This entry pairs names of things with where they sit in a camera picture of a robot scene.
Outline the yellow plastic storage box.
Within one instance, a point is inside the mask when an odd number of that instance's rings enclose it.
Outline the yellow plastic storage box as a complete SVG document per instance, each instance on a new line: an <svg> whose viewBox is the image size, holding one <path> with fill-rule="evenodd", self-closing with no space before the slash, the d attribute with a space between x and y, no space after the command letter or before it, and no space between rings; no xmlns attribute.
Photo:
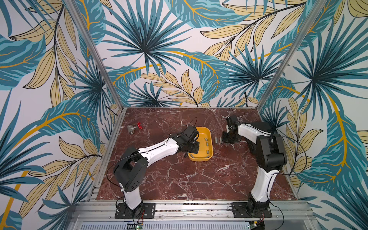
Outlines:
<svg viewBox="0 0 368 230"><path fill-rule="evenodd" d="M194 162L209 161L214 154L211 132L207 127L199 126L196 129L199 132L197 139L200 143L199 152L198 154L189 153L189 159Z"/></svg>

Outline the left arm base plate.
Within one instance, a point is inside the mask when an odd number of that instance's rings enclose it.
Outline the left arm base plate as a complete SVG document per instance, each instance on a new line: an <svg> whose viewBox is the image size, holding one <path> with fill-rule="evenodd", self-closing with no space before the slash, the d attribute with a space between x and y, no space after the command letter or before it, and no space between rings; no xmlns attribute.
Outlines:
<svg viewBox="0 0 368 230"><path fill-rule="evenodd" d="M155 203L143 202L134 209L130 209L125 203L119 203L117 205L115 219L153 219L155 210Z"/></svg>

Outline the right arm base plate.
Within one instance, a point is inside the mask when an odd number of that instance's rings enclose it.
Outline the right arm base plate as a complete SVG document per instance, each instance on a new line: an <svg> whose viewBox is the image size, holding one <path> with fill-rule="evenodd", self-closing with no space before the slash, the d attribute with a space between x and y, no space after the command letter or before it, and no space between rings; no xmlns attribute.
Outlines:
<svg viewBox="0 0 368 230"><path fill-rule="evenodd" d="M271 218L269 202L233 202L231 211L235 218Z"/></svg>

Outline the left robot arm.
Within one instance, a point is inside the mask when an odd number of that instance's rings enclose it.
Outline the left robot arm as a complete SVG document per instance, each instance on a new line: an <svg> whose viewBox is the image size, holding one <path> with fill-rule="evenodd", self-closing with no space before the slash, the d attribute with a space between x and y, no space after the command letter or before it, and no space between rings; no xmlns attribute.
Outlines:
<svg viewBox="0 0 368 230"><path fill-rule="evenodd" d="M179 134L170 135L152 146L137 149L129 147L113 169L113 175L124 194L124 204L131 211L138 211L143 204L139 186L147 169L161 159L179 152L198 153L199 131L192 125Z"/></svg>

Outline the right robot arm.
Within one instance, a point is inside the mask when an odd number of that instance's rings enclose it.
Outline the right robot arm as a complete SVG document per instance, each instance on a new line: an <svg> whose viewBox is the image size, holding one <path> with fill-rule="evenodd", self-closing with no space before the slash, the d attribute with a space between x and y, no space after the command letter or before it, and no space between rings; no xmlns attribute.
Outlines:
<svg viewBox="0 0 368 230"><path fill-rule="evenodd" d="M266 122L241 123L235 115L228 116L226 122L223 142L235 144L245 138L258 165L255 185L243 209L252 216L265 213L276 176L288 162L283 138L273 134Z"/></svg>

